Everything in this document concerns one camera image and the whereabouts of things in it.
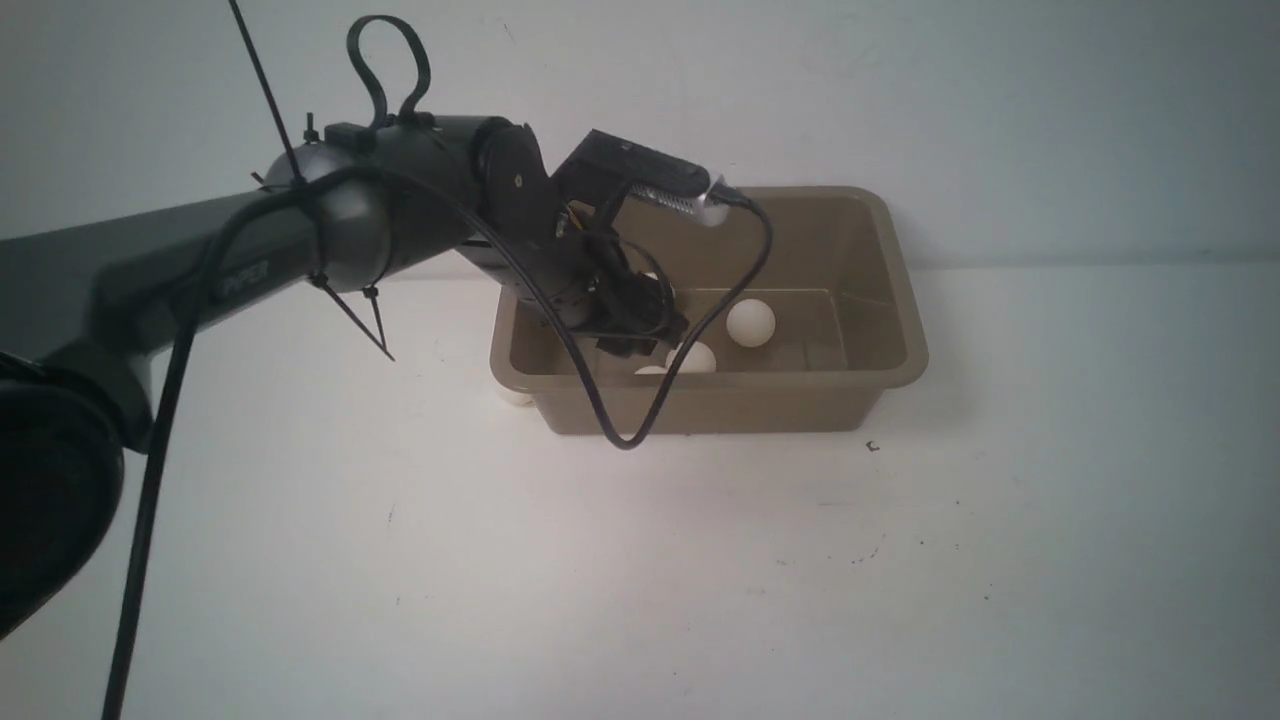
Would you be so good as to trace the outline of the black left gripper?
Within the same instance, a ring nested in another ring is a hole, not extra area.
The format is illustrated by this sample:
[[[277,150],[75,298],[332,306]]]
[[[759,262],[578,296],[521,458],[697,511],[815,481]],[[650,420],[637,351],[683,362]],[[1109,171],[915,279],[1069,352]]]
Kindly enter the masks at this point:
[[[626,200],[607,219],[603,208],[562,199],[532,129],[508,120],[481,123],[474,164],[477,214],[504,247],[480,234],[460,246],[462,258],[532,310],[543,293],[570,333],[594,338],[611,356],[646,357],[682,340],[690,323],[669,282],[650,284],[614,228]]]

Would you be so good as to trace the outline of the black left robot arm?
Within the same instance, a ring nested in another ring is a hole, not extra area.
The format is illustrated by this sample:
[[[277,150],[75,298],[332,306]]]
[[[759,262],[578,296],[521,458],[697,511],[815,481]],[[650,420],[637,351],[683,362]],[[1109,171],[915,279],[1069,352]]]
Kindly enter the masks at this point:
[[[456,251],[526,304],[547,296],[609,354],[687,322],[609,249],[626,199],[700,217],[719,177],[598,129],[548,172],[500,117],[335,123],[246,193],[3,242],[3,633],[93,555],[125,451],[152,455],[148,370],[186,332],[306,281],[335,293]]]

